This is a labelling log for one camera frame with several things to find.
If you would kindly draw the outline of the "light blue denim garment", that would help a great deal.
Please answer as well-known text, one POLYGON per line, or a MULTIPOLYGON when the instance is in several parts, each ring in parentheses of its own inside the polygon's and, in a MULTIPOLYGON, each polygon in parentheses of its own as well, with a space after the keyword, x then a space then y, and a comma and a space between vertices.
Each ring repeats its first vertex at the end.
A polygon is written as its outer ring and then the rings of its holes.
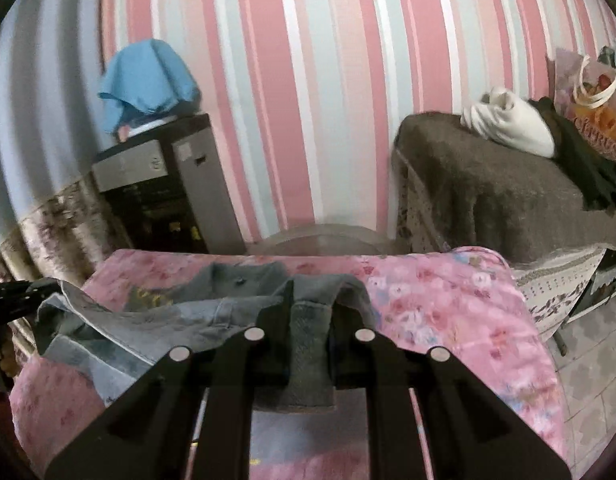
POLYGON ((254 326, 265 308, 291 300, 289 384, 256 401, 265 411, 326 411, 334 405, 325 342, 337 304, 358 311, 365 326, 381 324, 364 284, 348 274, 289 274, 280 261, 212 263, 169 289, 133 288, 125 307, 110 311, 61 282, 40 304, 34 335, 40 356, 77 367, 100 398, 112 403, 171 348, 215 349, 254 326))

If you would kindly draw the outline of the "blue cloth cover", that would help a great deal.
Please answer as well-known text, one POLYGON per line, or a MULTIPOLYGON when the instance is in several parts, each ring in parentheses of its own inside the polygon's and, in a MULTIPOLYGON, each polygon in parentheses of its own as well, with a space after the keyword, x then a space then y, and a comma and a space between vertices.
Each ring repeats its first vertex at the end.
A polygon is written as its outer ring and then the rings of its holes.
POLYGON ((103 131, 140 126, 153 119, 192 115, 201 108, 201 90, 189 67, 170 44, 148 39, 117 52, 102 76, 103 131))

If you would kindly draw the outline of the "black garment on sofa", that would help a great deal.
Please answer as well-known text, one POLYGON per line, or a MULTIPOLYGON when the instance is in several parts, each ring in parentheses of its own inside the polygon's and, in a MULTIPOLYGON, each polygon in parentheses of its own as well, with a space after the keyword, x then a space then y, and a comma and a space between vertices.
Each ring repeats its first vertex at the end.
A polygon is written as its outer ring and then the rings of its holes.
POLYGON ((586 210, 616 212, 616 162, 598 154, 573 122, 556 112, 549 98, 529 100, 547 125, 555 143, 554 159, 583 194, 586 210))

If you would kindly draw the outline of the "white folded cloth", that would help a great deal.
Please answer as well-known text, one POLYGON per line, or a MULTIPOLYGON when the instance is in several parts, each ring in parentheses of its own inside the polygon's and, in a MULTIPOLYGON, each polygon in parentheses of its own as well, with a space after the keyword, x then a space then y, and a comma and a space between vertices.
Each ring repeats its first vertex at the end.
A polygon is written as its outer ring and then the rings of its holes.
POLYGON ((539 112, 513 91, 493 87, 481 102, 465 107, 461 124, 483 140, 544 158, 554 158, 556 144, 539 112))

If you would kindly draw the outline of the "white patterned sofa cloth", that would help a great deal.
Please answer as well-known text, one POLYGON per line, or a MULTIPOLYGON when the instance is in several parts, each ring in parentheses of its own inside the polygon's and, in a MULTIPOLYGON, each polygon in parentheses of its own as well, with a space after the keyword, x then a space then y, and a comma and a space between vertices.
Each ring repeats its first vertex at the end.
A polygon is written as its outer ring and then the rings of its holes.
MULTIPOLYGON (((399 177, 398 240, 409 252, 447 252, 453 246, 437 232, 421 179, 399 152, 393 153, 399 177)), ((557 249, 532 263, 513 264, 513 277, 542 339, 573 321, 585 289, 610 249, 601 244, 557 249)))

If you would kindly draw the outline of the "floral beige curtain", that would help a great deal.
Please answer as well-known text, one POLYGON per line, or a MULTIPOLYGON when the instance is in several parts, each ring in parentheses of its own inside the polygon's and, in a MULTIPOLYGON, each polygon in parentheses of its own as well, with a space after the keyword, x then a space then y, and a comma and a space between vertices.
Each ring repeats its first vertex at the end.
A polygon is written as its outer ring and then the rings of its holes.
POLYGON ((124 229, 86 174, 5 231, 0 282, 59 278, 81 286, 126 246, 124 229))

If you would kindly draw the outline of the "pink floral bed quilt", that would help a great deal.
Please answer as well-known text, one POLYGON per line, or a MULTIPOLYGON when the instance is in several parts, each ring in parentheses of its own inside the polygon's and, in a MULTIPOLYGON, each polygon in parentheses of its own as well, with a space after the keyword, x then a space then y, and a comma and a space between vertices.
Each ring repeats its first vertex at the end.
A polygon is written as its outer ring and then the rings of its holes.
MULTIPOLYGON (((452 351, 558 454, 567 451, 555 365, 505 260, 462 247, 406 256, 280 256, 290 274, 350 274, 366 287, 381 333, 399 347, 452 351)), ((10 396, 14 431, 32 468, 52 458, 104 405, 76 368, 33 356, 10 396)), ((253 418, 255 479, 364 479, 369 474, 363 394, 332 413, 253 418)))

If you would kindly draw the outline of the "pink gift bag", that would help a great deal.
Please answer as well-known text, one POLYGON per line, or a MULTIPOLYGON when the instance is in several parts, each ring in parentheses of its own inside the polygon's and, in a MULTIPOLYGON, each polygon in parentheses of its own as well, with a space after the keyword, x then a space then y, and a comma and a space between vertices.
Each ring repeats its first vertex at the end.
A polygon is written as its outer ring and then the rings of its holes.
POLYGON ((580 136, 616 162, 616 69, 565 49, 556 50, 554 105, 580 136))

